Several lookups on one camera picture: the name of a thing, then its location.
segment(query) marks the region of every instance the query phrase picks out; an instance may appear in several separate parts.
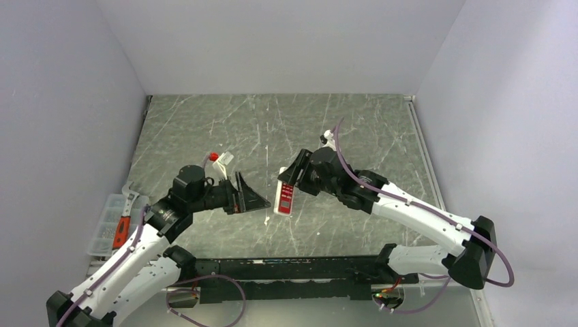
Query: metal edge strip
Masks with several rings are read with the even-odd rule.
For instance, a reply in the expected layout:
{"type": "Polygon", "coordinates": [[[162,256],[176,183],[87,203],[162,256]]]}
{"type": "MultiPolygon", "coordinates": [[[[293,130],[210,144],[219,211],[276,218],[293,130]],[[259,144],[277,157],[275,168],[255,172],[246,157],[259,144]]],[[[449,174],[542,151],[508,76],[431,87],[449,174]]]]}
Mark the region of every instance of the metal edge strip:
{"type": "MultiPolygon", "coordinates": [[[[431,164],[429,158],[429,153],[427,152],[427,147],[425,146],[425,140],[419,126],[419,121],[417,119],[417,113],[413,104],[413,97],[404,97],[406,104],[408,106],[408,112],[410,113],[411,121],[416,132],[416,137],[418,138],[418,145],[421,150],[421,155],[423,158],[423,163],[425,164],[427,171],[427,178],[429,179],[431,189],[433,190],[433,196],[436,199],[436,206],[442,210],[446,210],[444,200],[442,198],[442,193],[440,191],[440,186],[434,172],[434,167],[431,164]]],[[[478,315],[480,325],[482,327],[494,327],[494,320],[491,316],[491,311],[486,299],[486,295],[483,290],[470,290],[472,295],[472,301],[474,303],[474,308],[478,315]]]]}

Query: red cap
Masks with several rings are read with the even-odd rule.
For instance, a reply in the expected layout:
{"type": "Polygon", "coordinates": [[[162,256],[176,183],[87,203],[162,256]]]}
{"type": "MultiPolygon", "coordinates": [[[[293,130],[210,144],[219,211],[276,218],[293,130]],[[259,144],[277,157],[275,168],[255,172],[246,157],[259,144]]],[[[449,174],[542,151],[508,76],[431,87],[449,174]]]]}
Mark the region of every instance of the red cap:
{"type": "Polygon", "coordinates": [[[209,155],[209,160],[211,160],[211,161],[217,161],[217,159],[219,159],[219,154],[218,154],[218,153],[211,152],[211,154],[209,155]]]}

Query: black joint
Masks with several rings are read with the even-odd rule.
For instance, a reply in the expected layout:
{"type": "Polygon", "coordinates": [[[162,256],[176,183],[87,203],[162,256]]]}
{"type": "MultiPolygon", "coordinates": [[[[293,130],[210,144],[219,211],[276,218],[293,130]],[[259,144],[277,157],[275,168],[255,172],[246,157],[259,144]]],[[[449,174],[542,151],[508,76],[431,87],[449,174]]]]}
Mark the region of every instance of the black joint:
{"type": "MultiPolygon", "coordinates": [[[[493,221],[480,216],[472,223],[474,231],[496,244],[496,233],[493,221]]],[[[448,268],[448,274],[456,282],[474,290],[481,290],[491,268],[496,253],[483,241],[472,236],[469,241],[462,242],[464,251],[457,257],[448,255],[442,264],[448,268]]]]}
{"type": "Polygon", "coordinates": [[[389,266],[389,256],[396,246],[397,244],[395,243],[385,244],[381,249],[380,254],[378,254],[376,259],[376,270],[382,278],[385,277],[384,275],[391,276],[394,280],[400,277],[399,274],[389,266]]]}
{"type": "MultiPolygon", "coordinates": [[[[47,301],[46,310],[48,312],[48,325],[54,327],[64,316],[64,313],[72,306],[70,294],[56,291],[47,301]]],[[[90,316],[91,310],[81,310],[76,307],[66,319],[63,326],[71,327],[110,327],[116,316],[115,312],[107,313],[102,319],[90,316]]]]}
{"type": "Polygon", "coordinates": [[[197,258],[195,258],[195,256],[189,251],[175,245],[165,250],[165,252],[163,252],[163,257],[171,259],[177,264],[177,267],[181,269],[179,281],[185,281],[196,277],[197,270],[195,264],[197,258]]]}

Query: cable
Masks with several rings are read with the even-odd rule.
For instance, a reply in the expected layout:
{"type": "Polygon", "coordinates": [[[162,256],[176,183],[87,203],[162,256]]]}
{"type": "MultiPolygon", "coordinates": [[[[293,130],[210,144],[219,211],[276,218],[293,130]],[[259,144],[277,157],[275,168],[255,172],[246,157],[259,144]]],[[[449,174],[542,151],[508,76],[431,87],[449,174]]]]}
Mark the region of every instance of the cable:
{"type": "MultiPolygon", "coordinates": [[[[378,189],[377,187],[371,186],[370,184],[367,184],[366,182],[357,178],[357,176],[355,176],[355,174],[349,169],[349,167],[347,166],[347,162],[345,161],[345,159],[341,153],[341,149],[339,147],[339,128],[341,127],[341,123],[343,123],[343,120],[344,120],[344,118],[341,118],[339,123],[335,126],[335,132],[333,133],[333,137],[335,139],[335,150],[337,152],[337,158],[339,158],[339,162],[341,163],[341,166],[343,167],[343,169],[346,171],[347,175],[349,175],[349,177],[351,177],[359,185],[362,185],[371,191],[377,192],[379,194],[383,194],[385,196],[388,196],[390,198],[394,198],[394,199],[402,201],[402,202],[407,202],[408,199],[404,198],[403,196],[389,193],[389,192],[384,191],[382,189],[378,189]]],[[[436,209],[430,208],[429,206],[426,206],[426,205],[421,204],[419,202],[411,202],[410,205],[417,206],[418,208],[421,208],[421,209],[423,209],[423,210],[425,210],[425,211],[427,211],[433,215],[436,215],[454,227],[457,225],[457,222],[446,217],[446,215],[442,214],[441,212],[437,211],[436,209]]],[[[512,285],[514,285],[514,270],[512,269],[512,266],[510,265],[510,262],[508,261],[508,258],[506,258],[504,253],[495,244],[490,242],[484,236],[480,235],[478,232],[475,232],[474,230],[471,230],[467,227],[461,227],[461,230],[469,233],[473,237],[484,242],[484,244],[486,244],[488,247],[490,247],[492,249],[492,251],[494,251],[496,254],[498,254],[500,259],[504,262],[504,265],[506,266],[506,270],[508,271],[508,281],[506,283],[503,283],[500,281],[494,281],[494,280],[488,279],[488,278],[486,278],[486,282],[488,282],[490,284],[497,285],[497,286],[501,286],[501,287],[511,287],[512,285]]]]}
{"type": "MultiPolygon", "coordinates": [[[[132,240],[130,247],[134,247],[136,243],[140,240],[140,235],[142,234],[142,229],[145,225],[144,215],[147,213],[148,210],[149,207],[145,206],[140,212],[140,221],[138,222],[138,225],[136,227],[136,235],[134,237],[134,240],[132,240]]],[[[100,286],[100,284],[102,284],[102,282],[104,282],[108,278],[108,276],[110,276],[110,274],[112,274],[118,267],[120,267],[120,265],[122,265],[122,263],[128,258],[129,254],[131,253],[128,248],[127,251],[125,251],[125,253],[123,253],[122,256],[104,274],[102,274],[102,276],[99,279],[97,279],[92,285],[90,285],[87,288],[87,290],[89,290],[90,292],[94,292],[94,290],[96,290],[100,286]]],[[[68,317],[72,313],[72,311],[74,311],[76,307],[78,307],[84,300],[86,300],[87,297],[88,297],[87,292],[83,292],[82,295],[80,295],[80,297],[78,297],[78,299],[74,301],[74,303],[72,303],[72,305],[70,306],[70,308],[68,308],[68,310],[64,313],[64,315],[62,315],[62,317],[56,324],[56,327],[62,327],[64,322],[66,322],[66,319],[68,319],[68,317]]]]}
{"type": "MultiPolygon", "coordinates": [[[[451,278],[447,278],[446,281],[444,282],[444,285],[442,286],[442,288],[440,289],[440,291],[436,294],[436,296],[434,296],[434,298],[432,298],[426,305],[424,305],[423,307],[419,308],[419,309],[412,309],[412,310],[394,310],[394,309],[390,309],[391,313],[396,313],[396,314],[400,314],[400,315],[412,315],[414,313],[420,313],[422,311],[428,310],[432,305],[434,305],[438,299],[441,297],[441,295],[446,291],[446,289],[448,288],[448,284],[450,283],[451,278]]],[[[375,298],[373,298],[374,302],[379,305],[379,303],[377,302],[377,300],[375,298]]]]}
{"type": "Polygon", "coordinates": [[[391,292],[391,291],[395,290],[395,288],[399,285],[399,283],[401,283],[401,277],[398,277],[398,278],[397,278],[397,280],[395,281],[395,283],[393,284],[393,286],[388,287],[388,288],[384,288],[381,292],[382,292],[382,293],[391,292]]]}
{"type": "MultiPolygon", "coordinates": [[[[237,287],[237,289],[239,289],[240,293],[241,293],[241,298],[243,298],[243,307],[241,308],[241,312],[239,313],[239,316],[229,325],[225,326],[225,327],[233,327],[234,325],[236,325],[239,320],[241,320],[241,318],[243,317],[243,314],[245,313],[245,309],[247,308],[247,296],[245,295],[245,291],[243,291],[243,288],[239,285],[239,283],[237,283],[237,281],[235,281],[233,278],[229,277],[229,276],[225,276],[225,275],[207,275],[207,276],[201,276],[201,277],[196,277],[193,279],[189,279],[187,281],[180,281],[176,284],[173,285],[181,285],[181,284],[186,284],[186,283],[191,283],[191,282],[195,282],[195,281],[202,281],[203,279],[210,279],[210,278],[220,278],[220,279],[225,279],[227,281],[230,281],[231,283],[233,283],[233,285],[235,285],[237,287]]],[[[168,292],[166,295],[166,308],[173,314],[178,315],[179,317],[183,318],[184,320],[187,320],[188,322],[190,322],[191,324],[195,324],[199,327],[208,327],[207,325],[203,325],[200,322],[197,322],[191,318],[189,318],[188,316],[178,312],[177,310],[174,310],[171,306],[170,303],[168,302],[170,299],[170,295],[171,294],[175,294],[175,293],[184,293],[184,292],[190,292],[191,290],[174,290],[171,292],[168,292]]]]}

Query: red device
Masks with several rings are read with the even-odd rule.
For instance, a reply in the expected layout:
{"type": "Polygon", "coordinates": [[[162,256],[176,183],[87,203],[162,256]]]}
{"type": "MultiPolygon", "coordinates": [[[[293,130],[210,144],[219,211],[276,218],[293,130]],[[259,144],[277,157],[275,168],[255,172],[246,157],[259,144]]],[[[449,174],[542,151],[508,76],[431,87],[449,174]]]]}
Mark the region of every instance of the red device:
{"type": "MultiPolygon", "coordinates": [[[[281,167],[279,173],[281,174],[286,167],[281,167]]],[[[275,208],[274,213],[278,215],[291,215],[291,209],[293,207],[293,186],[285,184],[281,181],[277,181],[277,193],[275,195],[275,208]]]]}

